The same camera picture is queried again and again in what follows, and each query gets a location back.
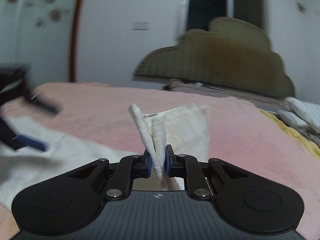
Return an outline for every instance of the white cloth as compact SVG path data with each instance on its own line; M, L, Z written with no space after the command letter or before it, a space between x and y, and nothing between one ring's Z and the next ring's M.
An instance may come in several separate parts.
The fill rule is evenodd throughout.
M287 97L284 101L316 133L320 133L320 105L303 102L293 97Z
M191 104L157 114L143 115L133 104L129 107L129 112L152 158L153 168L162 189L184 189L183 180L169 179L166 176L165 146L171 144L175 154L193 155L198 161L208 161L208 107Z
M295 113L289 111L279 110L278 114L281 120L288 126L292 127L295 130L303 130L303 131L312 131L310 126L303 121L299 116Z
M0 145L0 202L11 208L15 195L26 187L71 171L99 158L110 163L122 157L136 154L116 151L91 141L47 129L29 117L7 118L20 133L38 138L49 145L49 151L41 153L30 147L14 151Z

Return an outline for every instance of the door frame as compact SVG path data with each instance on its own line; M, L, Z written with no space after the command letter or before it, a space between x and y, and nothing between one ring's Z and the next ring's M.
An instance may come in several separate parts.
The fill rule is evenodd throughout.
M73 17L71 42L70 42L70 56L69 56L69 82L76 82L76 49L77 49L78 26L79 26L82 2L83 0L76 0L75 12Z

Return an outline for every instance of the white pillowcase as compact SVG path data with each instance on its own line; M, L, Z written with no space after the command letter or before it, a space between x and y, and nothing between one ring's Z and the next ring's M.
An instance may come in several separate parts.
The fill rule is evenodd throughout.
M296 114L289 111L278 111L281 120L295 130L311 131L310 126Z
M316 133L320 133L320 105L303 102L293 97L287 97L284 101Z

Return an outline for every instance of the pink bedspread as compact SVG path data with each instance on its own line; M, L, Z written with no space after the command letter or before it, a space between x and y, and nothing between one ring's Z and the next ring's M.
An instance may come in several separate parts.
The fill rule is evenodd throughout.
M117 150L143 153L139 133L128 113L135 103L151 114L194 102L210 107L211 150L217 157L296 190L305 212L298 232L320 239L320 162L254 106L234 98L181 92L114 88L102 84L47 83L37 91L63 105L52 118L33 107L5 106L6 115L29 115L48 128L92 140Z

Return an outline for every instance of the cloud-shaped headboard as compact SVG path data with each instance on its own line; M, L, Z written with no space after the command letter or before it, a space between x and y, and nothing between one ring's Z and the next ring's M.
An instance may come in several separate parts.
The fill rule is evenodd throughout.
M214 19L209 31L187 31L177 46L153 51L135 75L179 78L275 98L294 96L292 81L267 35L228 17Z

